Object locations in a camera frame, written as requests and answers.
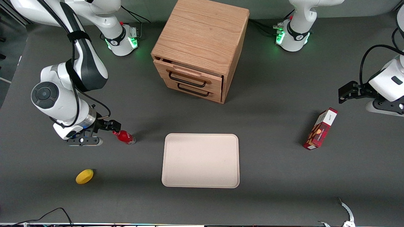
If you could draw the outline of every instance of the black metal handle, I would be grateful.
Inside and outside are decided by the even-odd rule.
[[[196,94],[196,95],[200,95],[200,96],[202,96],[202,97],[207,97],[207,96],[209,95],[209,92],[208,92],[207,94],[202,94],[202,93],[199,93],[199,92],[196,92],[196,91],[193,91],[193,90],[188,90],[188,89],[186,89],[186,88],[182,88],[182,87],[180,87],[179,85],[180,85],[180,84],[177,84],[177,88],[178,88],[179,90],[184,90],[184,91],[186,91],[186,92],[190,92],[190,93],[193,93],[193,94]]]
[[[192,85],[192,86],[195,86],[195,87],[198,87],[198,88],[203,88],[203,87],[205,87],[205,85],[206,85],[206,81],[204,81],[202,85],[199,85],[199,84],[195,84],[195,83],[192,83],[192,82],[188,82],[188,81],[185,81],[185,80],[181,80],[181,79],[172,77],[171,74],[172,74],[172,72],[170,71],[170,73],[168,74],[168,77],[169,77],[170,79],[175,80],[175,81],[178,81],[178,82],[182,82],[182,83],[185,83],[185,84],[189,84],[189,85]]]

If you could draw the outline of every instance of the beige plastic tray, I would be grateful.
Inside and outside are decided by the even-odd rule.
[[[237,136],[168,134],[161,181],[167,187],[237,187],[240,183]]]

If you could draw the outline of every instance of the yellow lemon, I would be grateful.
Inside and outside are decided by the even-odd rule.
[[[85,184],[93,178],[94,171],[91,169],[83,170],[81,173],[79,173],[76,177],[76,183],[79,185]]]

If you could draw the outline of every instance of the gray table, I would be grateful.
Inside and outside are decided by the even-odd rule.
[[[43,67],[70,58],[70,44],[60,28],[31,26],[0,112],[0,222],[62,206],[77,223],[341,225],[347,213],[336,203],[340,196],[357,225],[402,226],[404,119],[366,112],[368,100],[339,105],[337,99],[340,86],[358,79],[363,53],[390,44],[394,27],[393,14],[319,19],[308,44],[288,53],[249,24],[224,105],[166,88],[150,56],[163,24],[145,24],[140,48],[126,57],[114,56],[97,28],[86,27],[109,72],[105,87],[89,94],[139,143],[126,146],[101,131],[100,147],[68,147],[30,92]],[[374,50],[366,77],[394,55]],[[305,150],[303,141],[328,107],[339,114],[323,147]],[[236,134],[240,185],[163,186],[164,138],[172,132]],[[97,176],[77,185],[76,175],[88,168]],[[43,221],[66,219],[55,213]]]

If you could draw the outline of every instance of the wooden cabinet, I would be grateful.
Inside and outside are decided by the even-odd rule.
[[[224,103],[249,14],[208,0],[178,0],[151,52],[167,87]]]

